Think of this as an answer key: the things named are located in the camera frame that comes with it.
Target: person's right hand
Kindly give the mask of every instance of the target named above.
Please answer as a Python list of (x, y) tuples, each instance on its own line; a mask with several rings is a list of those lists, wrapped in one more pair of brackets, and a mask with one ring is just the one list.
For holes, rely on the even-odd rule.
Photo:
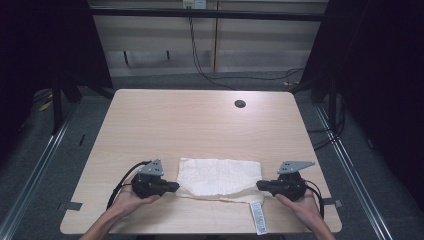
[(290, 208), (296, 217), (315, 234), (317, 239), (335, 239), (324, 219), (321, 218), (311, 190), (307, 189), (305, 195), (295, 202), (281, 194), (276, 194), (275, 198)]

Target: hand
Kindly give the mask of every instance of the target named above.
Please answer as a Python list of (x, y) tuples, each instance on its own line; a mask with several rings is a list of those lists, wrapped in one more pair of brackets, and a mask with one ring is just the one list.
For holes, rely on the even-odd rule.
[(276, 194), (275, 198), (284, 206), (290, 208), (296, 217), (314, 233), (317, 239), (335, 239), (330, 228), (324, 222), (324, 219), (321, 218), (311, 190), (307, 189), (305, 195), (295, 202), (281, 194)]
[(131, 180), (134, 178), (135, 174), (125, 180), (121, 191), (110, 207), (112, 211), (117, 212), (119, 218), (126, 217), (133, 213), (141, 205), (153, 203), (160, 198), (159, 195), (153, 195), (143, 199), (138, 197), (137, 194), (133, 192), (131, 186)]

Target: white label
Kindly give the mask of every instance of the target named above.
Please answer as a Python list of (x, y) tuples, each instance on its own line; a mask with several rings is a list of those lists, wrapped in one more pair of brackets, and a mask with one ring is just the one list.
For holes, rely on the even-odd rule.
[(265, 218), (264, 218), (264, 213), (262, 212), (261, 203), (259, 202), (251, 203), (250, 209), (252, 210), (253, 221), (255, 222), (255, 227), (256, 227), (256, 233), (258, 235), (267, 234)]

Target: table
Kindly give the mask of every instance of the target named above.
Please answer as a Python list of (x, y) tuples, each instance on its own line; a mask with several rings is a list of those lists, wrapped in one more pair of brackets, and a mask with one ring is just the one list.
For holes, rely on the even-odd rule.
[[(236, 100), (246, 103), (235, 106)], [(324, 198), (330, 192), (316, 159), (293, 95), (285, 92), (209, 90), (119, 90), (87, 160), (61, 224), (65, 234), (82, 234), (105, 210), (113, 188), (136, 163), (160, 158), (164, 179), (176, 181), (186, 158), (261, 162), (265, 180), (276, 179), (284, 160), (316, 164), (301, 170)], [(273, 197), (263, 204), (268, 233), (308, 230)], [(341, 222), (333, 205), (325, 207), (333, 232)], [(166, 193), (118, 222), (112, 233), (256, 234), (250, 207), (244, 203), (199, 201)]]

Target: gray carpet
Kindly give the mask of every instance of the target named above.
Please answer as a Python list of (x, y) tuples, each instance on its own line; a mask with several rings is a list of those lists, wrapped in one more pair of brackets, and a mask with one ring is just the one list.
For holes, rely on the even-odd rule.
[[(283, 72), (270, 73), (226, 73), (219, 76), (249, 76), (276, 78)], [(300, 74), (290, 77), (290, 82)], [(287, 79), (226, 79), (215, 80), (237, 90), (284, 91)], [(198, 74), (168, 75), (154, 77), (127, 77), (114, 79), (115, 90), (120, 88), (155, 89), (215, 89), (226, 90), (210, 83)], [(59, 226), (64, 212), (57, 209), (61, 202), (69, 201), (97, 137), (110, 100), (92, 91), (81, 88), (84, 95), (76, 106), (68, 130), (26, 211), (14, 239), (77, 239), (60, 233)], [(322, 129), (309, 92), (295, 95), (307, 129)], [(37, 110), (39, 103), (28, 119), (26, 127), (10, 155), (9, 162), (0, 171), (0, 220), (13, 205), (32, 168), (47, 144), (52, 129), (52, 109)], [(310, 133), (312, 143), (326, 139), (324, 132)], [(391, 174), (384, 159), (367, 143), (367, 138), (353, 117), (346, 113), (346, 125), (341, 139), (350, 154), (356, 170), (362, 177), (370, 195), (385, 218), (394, 239), (424, 239), (424, 217), (414, 200)], [(362, 205), (360, 204), (331, 144), (316, 152), (324, 176), (334, 199), (343, 202), (338, 212), (343, 229), (336, 234), (338, 239), (378, 239)], [(311, 234), (286, 235), (286, 239), (314, 239)], [(110, 239), (135, 239), (134, 236), (111, 236)]]

